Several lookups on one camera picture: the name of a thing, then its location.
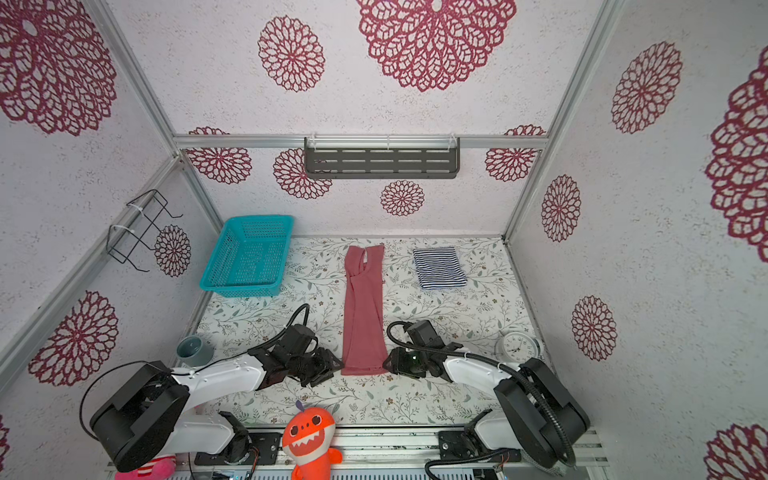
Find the maroon tank top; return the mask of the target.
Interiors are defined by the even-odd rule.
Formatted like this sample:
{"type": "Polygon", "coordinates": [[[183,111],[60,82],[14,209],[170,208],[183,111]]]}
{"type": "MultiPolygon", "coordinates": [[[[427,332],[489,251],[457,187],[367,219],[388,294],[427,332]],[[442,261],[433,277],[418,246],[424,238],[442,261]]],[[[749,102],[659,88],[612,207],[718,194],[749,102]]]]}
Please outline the maroon tank top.
{"type": "Polygon", "coordinates": [[[388,351],[383,322],[383,244],[350,246],[345,260],[347,281],[341,370],[343,376],[384,374],[388,351]]]}

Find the blue white striped tank top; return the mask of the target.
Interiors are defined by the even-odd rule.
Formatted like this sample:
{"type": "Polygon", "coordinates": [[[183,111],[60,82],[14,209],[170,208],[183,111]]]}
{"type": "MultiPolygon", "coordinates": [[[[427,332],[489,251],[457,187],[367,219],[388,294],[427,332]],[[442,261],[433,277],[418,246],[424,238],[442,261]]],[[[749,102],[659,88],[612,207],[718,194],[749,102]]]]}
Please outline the blue white striped tank top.
{"type": "Polygon", "coordinates": [[[459,288],[467,284],[453,246],[416,249],[413,259],[419,285],[425,290],[459,288]]]}

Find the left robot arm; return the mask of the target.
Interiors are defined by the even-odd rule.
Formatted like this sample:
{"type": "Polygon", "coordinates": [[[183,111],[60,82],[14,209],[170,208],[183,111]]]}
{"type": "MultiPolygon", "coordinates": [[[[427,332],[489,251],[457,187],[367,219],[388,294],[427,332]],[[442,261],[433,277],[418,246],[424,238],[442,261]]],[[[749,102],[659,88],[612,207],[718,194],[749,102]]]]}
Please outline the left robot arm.
{"type": "Polygon", "coordinates": [[[184,453],[238,464],[253,451],[249,430],[228,411],[201,415],[198,406],[286,378],[315,386],[342,367],[336,355],[318,346],[311,329],[292,325],[277,339],[197,369],[144,364],[93,414],[89,427],[120,473],[184,453]]]}

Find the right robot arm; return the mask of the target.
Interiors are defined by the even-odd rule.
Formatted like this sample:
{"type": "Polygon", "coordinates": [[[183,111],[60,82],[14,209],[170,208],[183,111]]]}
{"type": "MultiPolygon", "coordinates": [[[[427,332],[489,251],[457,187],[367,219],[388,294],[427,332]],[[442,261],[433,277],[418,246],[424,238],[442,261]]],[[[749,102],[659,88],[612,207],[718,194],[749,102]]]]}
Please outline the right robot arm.
{"type": "Polygon", "coordinates": [[[542,360],[512,365],[445,343],[428,320],[395,321],[386,336],[396,345],[384,362],[389,372],[440,378],[496,400],[461,432],[439,435],[442,462],[527,460],[542,469],[577,464],[575,444],[591,421],[542,360]]]}

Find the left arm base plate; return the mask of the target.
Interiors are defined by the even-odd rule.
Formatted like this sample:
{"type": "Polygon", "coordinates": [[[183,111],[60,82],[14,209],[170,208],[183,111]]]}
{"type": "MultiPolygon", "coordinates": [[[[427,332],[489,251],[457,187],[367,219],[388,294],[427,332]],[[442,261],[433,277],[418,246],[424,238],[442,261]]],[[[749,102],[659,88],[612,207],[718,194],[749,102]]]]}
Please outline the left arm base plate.
{"type": "Polygon", "coordinates": [[[195,466],[252,466],[274,465],[281,451],[282,435],[276,432],[252,431],[236,434],[218,454],[200,452],[193,458],[195,466]]]}

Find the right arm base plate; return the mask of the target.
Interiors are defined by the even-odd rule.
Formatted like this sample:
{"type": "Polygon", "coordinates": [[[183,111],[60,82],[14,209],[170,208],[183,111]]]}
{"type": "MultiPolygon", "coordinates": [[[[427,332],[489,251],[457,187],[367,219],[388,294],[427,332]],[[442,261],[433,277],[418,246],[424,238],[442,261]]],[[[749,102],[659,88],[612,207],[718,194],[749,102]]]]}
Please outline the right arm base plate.
{"type": "Polygon", "coordinates": [[[437,433],[441,460],[472,460],[481,462],[517,463],[522,460],[521,450],[501,447],[487,447],[472,430],[440,430],[437,433]]]}

